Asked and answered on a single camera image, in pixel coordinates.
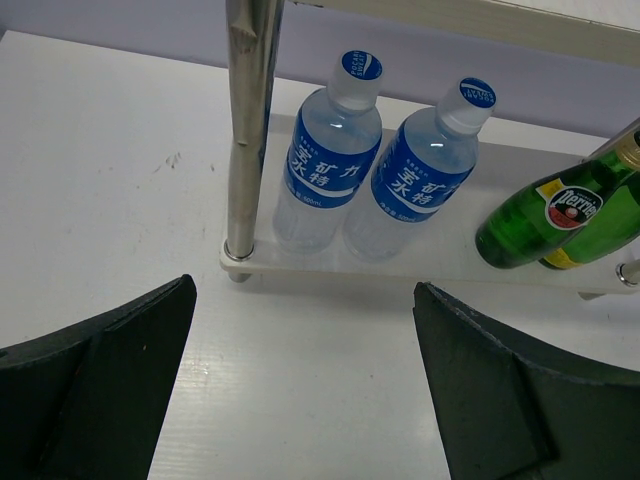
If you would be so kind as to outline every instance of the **perrier bottle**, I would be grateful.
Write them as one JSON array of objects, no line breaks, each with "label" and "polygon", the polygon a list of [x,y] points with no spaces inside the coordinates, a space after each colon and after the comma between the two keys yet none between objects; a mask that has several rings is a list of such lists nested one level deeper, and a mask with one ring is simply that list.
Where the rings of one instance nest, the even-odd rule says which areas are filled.
[{"label": "perrier bottle", "polygon": [[638,170],[640,130],[635,130],[602,155],[511,196],[478,229],[478,252],[497,268],[514,268],[546,257],[586,226]]},{"label": "perrier bottle", "polygon": [[567,270],[591,263],[632,242],[640,235],[640,172],[605,203],[589,225],[563,247],[540,260],[545,267]]}]

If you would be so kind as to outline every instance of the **white bottle cap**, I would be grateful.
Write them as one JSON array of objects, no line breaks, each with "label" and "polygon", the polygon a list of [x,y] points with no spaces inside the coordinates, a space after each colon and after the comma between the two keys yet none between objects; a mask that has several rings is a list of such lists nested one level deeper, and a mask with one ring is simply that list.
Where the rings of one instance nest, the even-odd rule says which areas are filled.
[{"label": "white bottle cap", "polygon": [[380,92],[382,64],[370,53],[351,50],[340,56],[327,85],[329,98],[353,111],[373,108]]},{"label": "white bottle cap", "polygon": [[436,105],[442,123],[461,135],[477,134],[493,113],[496,93],[480,79],[460,80]]}]

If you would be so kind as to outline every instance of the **white shelf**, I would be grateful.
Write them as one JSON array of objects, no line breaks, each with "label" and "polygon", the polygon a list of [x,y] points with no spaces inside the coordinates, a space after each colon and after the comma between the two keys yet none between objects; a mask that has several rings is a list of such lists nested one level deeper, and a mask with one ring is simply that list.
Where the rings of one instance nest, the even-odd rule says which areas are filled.
[{"label": "white shelf", "polygon": [[637,0],[301,0],[301,3],[640,66]]},{"label": "white shelf", "polygon": [[[382,118],[387,120],[385,126],[392,127],[385,130],[384,145],[393,134],[396,124],[420,105],[390,99],[382,99],[379,103]],[[585,148],[587,151],[593,150],[602,141],[497,119],[490,120],[483,131],[482,139],[491,140],[492,143],[481,144],[478,166],[469,180],[437,215],[429,219],[422,240],[412,244],[396,258],[381,264],[362,262],[346,249],[340,233],[331,246],[321,253],[299,255],[284,252],[273,235],[271,219],[293,131],[293,113],[272,115],[254,255],[244,262],[234,262],[222,253],[221,265],[225,270],[236,273],[304,272],[401,277],[416,281],[538,285],[590,293],[634,292],[622,285],[615,275],[618,263],[632,259],[630,249],[623,249],[598,262],[566,272],[551,271],[537,263],[513,270],[498,270],[482,260],[474,245],[474,235],[479,224],[495,207],[531,181],[576,164],[585,155]],[[531,147],[533,144],[556,151],[518,146]]]}]

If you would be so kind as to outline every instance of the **clear plastic bottle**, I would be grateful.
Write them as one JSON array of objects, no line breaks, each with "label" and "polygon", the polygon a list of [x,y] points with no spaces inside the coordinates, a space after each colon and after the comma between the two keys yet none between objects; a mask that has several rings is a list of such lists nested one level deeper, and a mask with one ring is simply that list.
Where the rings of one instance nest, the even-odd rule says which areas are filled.
[{"label": "clear plastic bottle", "polygon": [[382,121],[375,107],[382,64],[350,51],[327,85],[302,104],[273,218],[285,250],[315,253],[326,248],[344,220],[375,159]]},{"label": "clear plastic bottle", "polygon": [[349,250],[383,261],[414,240],[469,176],[478,157],[477,134],[496,103],[482,80],[460,80],[436,107],[400,125],[353,202],[343,227]]}]

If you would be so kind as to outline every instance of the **wall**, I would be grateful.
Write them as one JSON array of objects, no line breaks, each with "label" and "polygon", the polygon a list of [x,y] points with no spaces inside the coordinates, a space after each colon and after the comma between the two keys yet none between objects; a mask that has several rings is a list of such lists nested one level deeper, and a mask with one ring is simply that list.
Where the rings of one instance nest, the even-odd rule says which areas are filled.
[{"label": "wall", "polygon": [[[0,26],[222,66],[224,8],[222,0],[0,0]],[[293,3],[285,9],[277,73],[323,83],[350,47],[381,57],[384,94],[392,97],[434,102],[471,74],[493,84],[502,118],[610,136],[640,114],[640,69]]]}]

